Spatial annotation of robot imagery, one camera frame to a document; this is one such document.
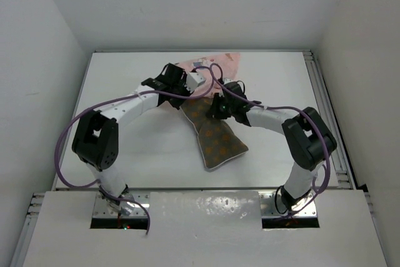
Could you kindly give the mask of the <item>pink bunny print pillowcase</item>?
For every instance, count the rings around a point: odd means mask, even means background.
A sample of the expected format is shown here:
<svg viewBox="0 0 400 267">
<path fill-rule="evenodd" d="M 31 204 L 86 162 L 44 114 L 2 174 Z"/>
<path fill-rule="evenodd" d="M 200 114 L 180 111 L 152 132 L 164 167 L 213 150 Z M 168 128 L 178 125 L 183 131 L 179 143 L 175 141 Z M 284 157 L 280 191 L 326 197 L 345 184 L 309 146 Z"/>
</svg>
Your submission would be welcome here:
<svg viewBox="0 0 400 267">
<path fill-rule="evenodd" d="M 210 67 L 212 64 L 217 64 L 218 66 L 213 66 L 211 68 L 216 79 L 228 78 L 235 80 L 239 70 L 240 60 L 240 53 L 222 53 L 188 61 L 181 61 L 179 63 L 176 63 L 176 65 L 180 68 L 183 68 L 185 71 L 192 71 L 194 68 L 197 67 Z M 210 71 L 208 69 L 197 69 L 197 72 L 201 73 L 206 81 L 203 85 L 197 88 L 191 96 L 212 98 L 214 94 L 219 94 L 219 92 L 221 91 L 221 87 L 216 83 L 212 83 L 213 79 Z"/>
</svg>

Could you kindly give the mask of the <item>white front cover board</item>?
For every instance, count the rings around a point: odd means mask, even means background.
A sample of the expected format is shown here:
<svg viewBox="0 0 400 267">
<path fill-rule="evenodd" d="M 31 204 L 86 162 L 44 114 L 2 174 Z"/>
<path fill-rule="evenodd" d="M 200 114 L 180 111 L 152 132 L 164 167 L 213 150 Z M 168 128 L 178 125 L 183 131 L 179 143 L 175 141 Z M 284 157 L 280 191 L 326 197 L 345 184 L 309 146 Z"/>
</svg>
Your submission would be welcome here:
<svg viewBox="0 0 400 267">
<path fill-rule="evenodd" d="M 92 229 L 93 191 L 46 193 L 25 266 L 385 266 L 364 194 L 316 200 L 318 228 L 263 229 L 254 191 L 153 192 L 151 227 Z"/>
</svg>

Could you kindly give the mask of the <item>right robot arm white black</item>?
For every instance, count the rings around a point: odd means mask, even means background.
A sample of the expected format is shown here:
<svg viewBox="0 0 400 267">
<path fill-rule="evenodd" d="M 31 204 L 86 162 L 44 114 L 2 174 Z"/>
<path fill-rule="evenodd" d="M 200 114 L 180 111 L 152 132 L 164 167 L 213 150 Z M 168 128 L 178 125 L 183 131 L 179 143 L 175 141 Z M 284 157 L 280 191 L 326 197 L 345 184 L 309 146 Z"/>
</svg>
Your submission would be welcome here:
<svg viewBox="0 0 400 267">
<path fill-rule="evenodd" d="M 279 214 L 291 214 L 293 207 L 311 191 L 316 196 L 327 188 L 331 175 L 329 158 L 337 142 L 314 108 L 266 107 L 259 101 L 248 100 L 236 81 L 225 78 L 217 84 L 222 91 L 214 96 L 209 117 L 232 117 L 237 123 L 264 128 L 286 139 L 294 163 L 288 179 L 277 190 L 285 208 Z"/>
</svg>

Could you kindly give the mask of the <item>aluminium frame rail right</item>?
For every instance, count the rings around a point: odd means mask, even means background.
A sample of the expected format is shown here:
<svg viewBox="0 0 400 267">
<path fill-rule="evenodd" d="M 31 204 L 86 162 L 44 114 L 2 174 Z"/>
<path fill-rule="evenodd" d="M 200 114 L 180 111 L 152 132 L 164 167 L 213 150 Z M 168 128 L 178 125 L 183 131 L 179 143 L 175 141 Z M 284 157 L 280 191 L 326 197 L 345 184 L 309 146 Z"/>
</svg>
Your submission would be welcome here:
<svg viewBox="0 0 400 267">
<path fill-rule="evenodd" d="M 319 64 L 311 51 L 303 51 L 302 53 L 311 80 L 312 90 L 316 98 L 319 113 L 337 142 L 337 149 L 332 153 L 331 159 L 333 165 L 332 168 L 334 169 L 338 181 L 338 187 L 340 189 L 357 189 L 351 164 L 349 163 L 346 154 L 346 148 L 341 137 L 331 99 Z"/>
</svg>

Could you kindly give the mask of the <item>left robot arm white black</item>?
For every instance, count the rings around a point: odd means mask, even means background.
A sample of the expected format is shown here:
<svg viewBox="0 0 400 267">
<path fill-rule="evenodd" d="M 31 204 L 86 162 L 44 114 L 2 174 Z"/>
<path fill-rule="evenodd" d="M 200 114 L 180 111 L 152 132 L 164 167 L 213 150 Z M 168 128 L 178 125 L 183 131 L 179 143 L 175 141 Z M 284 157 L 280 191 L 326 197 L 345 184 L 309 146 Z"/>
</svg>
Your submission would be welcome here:
<svg viewBox="0 0 400 267">
<path fill-rule="evenodd" d="M 102 196 L 114 210 L 122 210 L 120 199 L 128 196 L 127 184 L 115 165 L 120 130 L 166 101 L 179 109 L 205 81 L 195 70 L 187 72 L 169 63 L 157 77 L 145 79 L 125 99 L 98 110 L 91 109 L 80 117 L 72 151 L 89 167 L 99 182 Z"/>
</svg>

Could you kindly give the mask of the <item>grey floral pillow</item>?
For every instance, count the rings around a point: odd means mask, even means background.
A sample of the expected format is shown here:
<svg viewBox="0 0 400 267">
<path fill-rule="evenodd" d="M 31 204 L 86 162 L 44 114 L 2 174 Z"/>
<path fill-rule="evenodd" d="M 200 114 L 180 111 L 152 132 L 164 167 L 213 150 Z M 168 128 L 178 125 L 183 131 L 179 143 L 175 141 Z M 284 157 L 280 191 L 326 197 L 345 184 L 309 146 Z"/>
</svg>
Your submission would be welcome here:
<svg viewBox="0 0 400 267">
<path fill-rule="evenodd" d="M 210 98 L 201 98 L 187 100 L 181 106 L 186 119 L 193 125 L 204 168 L 208 171 L 249 151 L 225 121 L 207 117 L 211 105 Z"/>
</svg>

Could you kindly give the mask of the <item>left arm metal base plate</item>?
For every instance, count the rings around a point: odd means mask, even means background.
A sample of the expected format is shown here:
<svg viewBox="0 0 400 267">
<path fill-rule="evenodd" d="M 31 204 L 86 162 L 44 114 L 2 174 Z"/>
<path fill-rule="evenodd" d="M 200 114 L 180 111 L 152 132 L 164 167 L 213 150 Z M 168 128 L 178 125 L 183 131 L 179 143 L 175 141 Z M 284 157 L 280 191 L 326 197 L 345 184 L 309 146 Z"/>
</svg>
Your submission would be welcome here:
<svg viewBox="0 0 400 267">
<path fill-rule="evenodd" d="M 122 201 L 116 204 L 107 200 L 101 193 L 98 193 L 92 211 L 93 218 L 97 219 L 116 219 L 118 216 L 124 219 L 146 218 L 146 212 L 140 205 L 132 201 Z"/>
</svg>

